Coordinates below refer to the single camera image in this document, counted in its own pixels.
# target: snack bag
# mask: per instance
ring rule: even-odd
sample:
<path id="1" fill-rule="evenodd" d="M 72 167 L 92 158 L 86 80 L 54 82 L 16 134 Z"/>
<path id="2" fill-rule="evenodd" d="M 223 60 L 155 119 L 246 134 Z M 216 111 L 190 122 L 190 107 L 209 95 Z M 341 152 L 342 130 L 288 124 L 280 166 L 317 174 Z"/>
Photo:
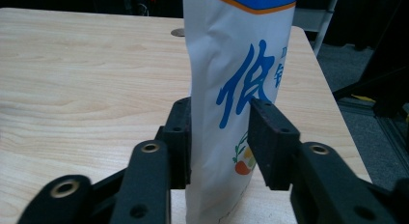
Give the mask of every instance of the snack bag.
<path id="1" fill-rule="evenodd" d="M 192 69 L 187 223 L 226 223 L 252 177 L 249 102 L 276 99 L 295 1 L 183 0 Z"/>

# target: wooden table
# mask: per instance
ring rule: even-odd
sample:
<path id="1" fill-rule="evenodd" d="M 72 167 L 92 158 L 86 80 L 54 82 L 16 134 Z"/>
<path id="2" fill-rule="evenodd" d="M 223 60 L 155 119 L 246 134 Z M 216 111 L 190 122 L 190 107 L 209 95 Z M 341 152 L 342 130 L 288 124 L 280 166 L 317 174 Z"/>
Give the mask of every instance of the wooden table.
<path id="1" fill-rule="evenodd" d="M 182 19 L 0 10 L 0 223 L 15 223 L 48 182 L 82 174 L 98 182 L 126 167 L 188 95 Z M 334 147 L 369 180 L 312 49 L 293 27 L 276 104 L 301 140 Z M 183 223 L 184 191 L 173 191 Z M 289 192 L 256 170 L 233 223 L 293 223 Z"/>

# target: food package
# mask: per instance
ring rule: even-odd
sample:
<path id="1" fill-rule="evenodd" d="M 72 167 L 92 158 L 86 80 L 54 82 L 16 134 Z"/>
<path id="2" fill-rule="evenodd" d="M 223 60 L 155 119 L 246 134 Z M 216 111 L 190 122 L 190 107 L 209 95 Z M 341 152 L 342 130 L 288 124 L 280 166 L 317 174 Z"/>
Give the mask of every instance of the food package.
<path id="1" fill-rule="evenodd" d="M 296 0 L 183 0 L 192 71 L 186 222 L 227 223 L 255 169 L 250 100 L 274 102 Z"/>

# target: floor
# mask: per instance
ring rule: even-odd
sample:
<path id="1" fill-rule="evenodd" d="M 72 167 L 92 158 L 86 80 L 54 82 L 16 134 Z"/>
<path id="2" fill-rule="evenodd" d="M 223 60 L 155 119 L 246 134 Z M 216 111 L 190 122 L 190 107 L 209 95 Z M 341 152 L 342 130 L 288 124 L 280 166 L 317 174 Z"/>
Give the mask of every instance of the floor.
<path id="1" fill-rule="evenodd" d="M 322 45 L 317 59 L 331 90 L 334 92 L 357 82 L 372 52 L 369 48 L 356 50 L 351 44 Z M 405 119 L 375 117 L 372 101 L 343 98 L 338 105 L 372 182 L 391 190 L 397 180 L 409 178 Z"/>

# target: wood grain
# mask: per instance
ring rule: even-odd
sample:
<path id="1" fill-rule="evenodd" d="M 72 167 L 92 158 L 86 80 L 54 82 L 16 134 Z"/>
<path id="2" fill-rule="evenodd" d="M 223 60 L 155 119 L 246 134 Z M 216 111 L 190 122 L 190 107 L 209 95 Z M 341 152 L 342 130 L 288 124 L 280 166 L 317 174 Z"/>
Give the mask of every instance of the wood grain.
<path id="1" fill-rule="evenodd" d="M 154 137 L 173 102 L 188 95 L 183 20 L 0 10 L 0 223 L 15 223 L 48 182 L 93 182 L 127 165 Z M 361 178 L 365 166 L 303 31 L 293 27 L 277 105 L 302 141 L 334 147 Z M 294 223 L 288 192 L 271 192 L 259 170 L 233 223 Z M 173 191 L 184 223 L 184 191 Z"/>

